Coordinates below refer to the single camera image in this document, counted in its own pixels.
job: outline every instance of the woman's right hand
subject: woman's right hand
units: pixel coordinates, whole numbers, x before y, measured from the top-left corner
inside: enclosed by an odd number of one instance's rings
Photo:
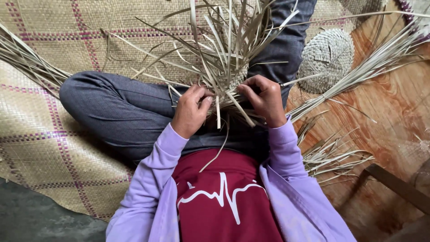
[[[251,88],[257,86],[261,93]],[[261,75],[246,79],[236,88],[245,95],[254,107],[255,113],[266,119],[267,126],[278,128],[287,122],[282,106],[281,86]]]

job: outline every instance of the wooden surface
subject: wooden surface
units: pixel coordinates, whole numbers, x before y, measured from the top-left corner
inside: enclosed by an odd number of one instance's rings
[[[387,6],[387,10],[391,9],[397,9],[393,2]],[[397,18],[395,14],[385,17],[380,39],[388,33]],[[378,17],[371,17],[352,33],[356,48],[355,65],[369,52],[378,20]],[[396,25],[396,30],[403,26],[402,19]],[[350,147],[371,152],[376,157],[376,163],[402,180],[409,181],[430,158],[429,78],[429,62],[417,62],[369,80],[354,91],[334,98],[358,108],[378,123],[347,106],[326,101],[308,115],[310,117],[330,110],[322,115],[302,143],[302,151],[342,128],[340,134],[359,127],[349,135],[350,139],[354,139]],[[316,95],[309,95],[294,86],[287,110],[313,96]],[[300,124],[301,121],[297,121],[295,127],[300,127]],[[366,162],[356,166],[351,173],[360,175],[369,164]],[[318,180],[331,176],[333,174],[324,174]],[[354,176],[344,176],[330,182],[342,180],[350,181],[323,186],[322,189],[359,241],[385,240],[422,215],[375,180],[368,180],[361,186],[357,186],[358,178]]]

